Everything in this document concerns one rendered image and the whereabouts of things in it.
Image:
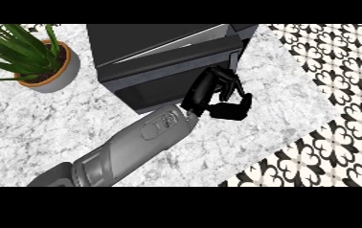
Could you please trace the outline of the grey and terracotta plant pot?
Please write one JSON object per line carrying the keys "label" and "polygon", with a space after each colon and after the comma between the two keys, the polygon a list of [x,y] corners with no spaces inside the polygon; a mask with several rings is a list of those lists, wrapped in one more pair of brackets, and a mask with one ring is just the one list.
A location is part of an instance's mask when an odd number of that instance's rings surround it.
{"label": "grey and terracotta plant pot", "polygon": [[76,79],[80,71],[82,61],[79,55],[62,41],[58,42],[58,45],[65,51],[65,61],[57,73],[42,82],[30,83],[27,80],[18,82],[40,93],[52,93],[64,89]]}

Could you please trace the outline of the green potted plant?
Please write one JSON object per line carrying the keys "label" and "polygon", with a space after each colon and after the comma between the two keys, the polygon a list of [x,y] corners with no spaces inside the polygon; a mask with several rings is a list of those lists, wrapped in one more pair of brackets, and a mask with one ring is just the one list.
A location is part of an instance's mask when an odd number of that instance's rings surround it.
{"label": "green potted plant", "polygon": [[61,68],[58,54],[61,47],[52,29],[46,25],[46,44],[20,24],[0,24],[0,70],[12,72],[14,78],[2,80],[36,80],[46,73],[55,74]]}

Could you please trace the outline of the dark grey microwave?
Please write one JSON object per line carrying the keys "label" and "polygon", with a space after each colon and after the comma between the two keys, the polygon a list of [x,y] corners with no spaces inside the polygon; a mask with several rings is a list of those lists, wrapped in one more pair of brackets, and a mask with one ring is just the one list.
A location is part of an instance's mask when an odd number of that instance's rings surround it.
{"label": "dark grey microwave", "polygon": [[255,24],[89,24],[86,26],[95,68],[130,59],[156,55],[229,35],[244,42],[244,49],[231,56],[235,70],[247,43],[258,26]]}

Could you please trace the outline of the dark grey microwave door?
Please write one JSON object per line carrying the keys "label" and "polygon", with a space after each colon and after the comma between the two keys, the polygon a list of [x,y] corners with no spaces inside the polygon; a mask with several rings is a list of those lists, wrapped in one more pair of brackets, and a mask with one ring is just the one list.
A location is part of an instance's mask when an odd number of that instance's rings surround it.
{"label": "dark grey microwave door", "polygon": [[237,35],[193,44],[98,68],[98,80],[126,105],[144,114],[182,102],[193,82],[209,67],[229,68],[244,49]]}

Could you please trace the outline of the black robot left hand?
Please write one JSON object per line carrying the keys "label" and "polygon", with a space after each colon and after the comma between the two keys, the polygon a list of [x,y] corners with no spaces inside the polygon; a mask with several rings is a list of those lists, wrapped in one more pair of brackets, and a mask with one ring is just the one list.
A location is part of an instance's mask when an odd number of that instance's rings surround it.
{"label": "black robot left hand", "polygon": [[204,112],[216,119],[241,121],[252,108],[253,95],[246,92],[232,69],[209,67],[194,81],[181,107],[197,117]]}

